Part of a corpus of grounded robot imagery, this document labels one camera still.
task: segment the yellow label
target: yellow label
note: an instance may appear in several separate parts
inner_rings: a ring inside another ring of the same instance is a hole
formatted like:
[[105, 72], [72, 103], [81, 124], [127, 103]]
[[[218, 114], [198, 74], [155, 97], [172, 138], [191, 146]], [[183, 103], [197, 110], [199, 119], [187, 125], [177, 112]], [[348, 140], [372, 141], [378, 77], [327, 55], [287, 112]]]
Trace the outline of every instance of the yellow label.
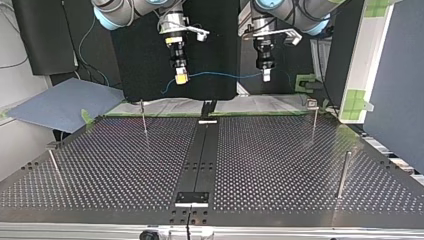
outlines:
[[165, 39], [166, 44], [171, 44], [171, 43], [176, 43], [176, 42], [182, 42], [183, 38], [182, 37], [171, 37], [171, 38], [167, 38]]
[[188, 82], [187, 74], [178, 74], [176, 80], [178, 85], [186, 84]]

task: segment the metal rod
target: metal rod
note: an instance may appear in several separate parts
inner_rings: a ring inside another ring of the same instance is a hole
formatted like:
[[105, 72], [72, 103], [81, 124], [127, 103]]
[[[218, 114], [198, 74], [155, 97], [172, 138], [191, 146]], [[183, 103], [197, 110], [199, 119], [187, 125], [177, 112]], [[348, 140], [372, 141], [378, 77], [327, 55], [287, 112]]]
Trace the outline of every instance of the metal rod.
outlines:
[[141, 100], [140, 106], [141, 106], [141, 115], [143, 116], [144, 132], [147, 133], [147, 124], [146, 124], [146, 116], [145, 116], [145, 113], [144, 113], [144, 101], [143, 100]]
[[347, 168], [349, 167], [349, 161], [350, 161], [351, 157], [352, 157], [352, 152], [346, 152], [343, 170], [342, 170], [342, 177], [340, 179], [339, 191], [337, 193], [337, 198], [342, 197], [344, 185], [345, 185], [345, 182], [346, 182]]
[[54, 157], [53, 150], [48, 150], [48, 151], [49, 151], [49, 154], [50, 154], [50, 158], [52, 159], [54, 168], [56, 169], [56, 171], [59, 171], [59, 167], [57, 165], [56, 158]]
[[315, 117], [314, 117], [314, 131], [315, 131], [315, 128], [317, 127], [318, 110], [319, 110], [319, 108], [317, 108], [317, 109], [315, 110]]

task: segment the blue cable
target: blue cable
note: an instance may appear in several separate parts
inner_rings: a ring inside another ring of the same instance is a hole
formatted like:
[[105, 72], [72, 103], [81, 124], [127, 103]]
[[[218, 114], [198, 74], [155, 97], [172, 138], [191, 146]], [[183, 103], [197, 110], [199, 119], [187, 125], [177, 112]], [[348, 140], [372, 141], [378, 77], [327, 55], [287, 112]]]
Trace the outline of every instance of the blue cable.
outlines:
[[[256, 74], [246, 75], [246, 76], [235, 76], [235, 75], [231, 75], [231, 74], [227, 74], [227, 73], [219, 73], [219, 72], [201, 72], [201, 73], [189, 75], [188, 77], [192, 78], [192, 77], [198, 77], [198, 76], [202, 76], [202, 75], [217, 75], [217, 76], [223, 76], [223, 77], [229, 77], [229, 78], [235, 78], [235, 79], [246, 79], [246, 78], [252, 78], [252, 77], [260, 76], [260, 75], [262, 75], [262, 73], [256, 73]], [[161, 93], [163, 95], [165, 95], [169, 91], [169, 87], [171, 86], [171, 84], [173, 82], [175, 82], [175, 78], [172, 79], [171, 81], [169, 81], [168, 85], [166, 85], [165, 91], [161, 91]]]

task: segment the blue mat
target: blue mat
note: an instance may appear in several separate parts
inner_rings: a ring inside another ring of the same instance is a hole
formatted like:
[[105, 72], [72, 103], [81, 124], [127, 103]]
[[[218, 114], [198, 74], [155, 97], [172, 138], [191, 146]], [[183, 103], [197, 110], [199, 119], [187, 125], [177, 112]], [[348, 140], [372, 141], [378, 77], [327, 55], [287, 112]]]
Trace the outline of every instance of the blue mat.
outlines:
[[69, 79], [10, 110], [9, 117], [74, 133], [86, 122], [85, 110], [91, 118], [103, 115], [124, 100], [121, 90], [103, 85]]

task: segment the metal table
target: metal table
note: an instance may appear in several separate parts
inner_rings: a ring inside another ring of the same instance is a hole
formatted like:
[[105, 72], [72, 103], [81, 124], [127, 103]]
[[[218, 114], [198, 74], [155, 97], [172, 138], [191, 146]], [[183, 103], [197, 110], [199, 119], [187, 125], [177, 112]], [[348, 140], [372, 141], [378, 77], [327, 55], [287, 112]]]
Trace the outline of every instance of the metal table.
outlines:
[[[348, 127], [319, 116], [313, 128], [313, 119], [148, 118], [147, 134], [140, 118], [101, 119], [0, 183], [0, 239], [17, 226], [49, 231], [53, 223], [91, 234], [213, 226], [217, 238], [228, 229], [280, 237], [326, 229], [328, 237], [345, 228], [424, 228], [418, 182]], [[181, 192], [208, 193], [208, 207], [176, 208]]]

